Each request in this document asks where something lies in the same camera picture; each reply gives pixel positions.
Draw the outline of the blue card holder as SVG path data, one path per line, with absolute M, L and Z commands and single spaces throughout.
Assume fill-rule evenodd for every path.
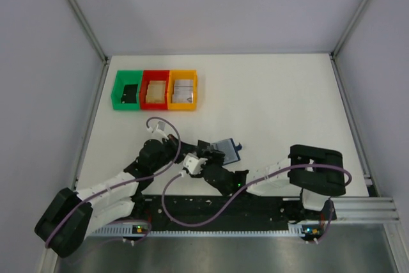
M 242 144 L 236 144 L 233 138 L 217 141 L 212 143 L 212 146 L 216 150 L 224 153 L 224 166 L 241 161 L 239 151 L 242 149 Z

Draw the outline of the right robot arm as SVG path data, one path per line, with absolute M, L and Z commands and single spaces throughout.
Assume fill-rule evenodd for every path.
M 226 154 L 215 145 L 188 154 L 183 167 L 192 178 L 203 178 L 223 196 L 230 196 L 240 189 L 261 197 L 272 196 L 285 187 L 300 189 L 304 209 L 318 212 L 331 197 L 343 196 L 352 175 L 343 168 L 341 152 L 295 144 L 289 154 L 275 164 L 257 169 L 229 171 L 224 168 Z

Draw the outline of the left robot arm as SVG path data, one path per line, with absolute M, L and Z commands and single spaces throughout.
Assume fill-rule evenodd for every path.
M 178 160 L 182 144 L 173 135 L 146 141 L 138 157 L 116 176 L 92 187 L 61 189 L 35 226 L 35 234 L 59 257 L 73 254 L 96 229 L 128 217 L 135 201 Z

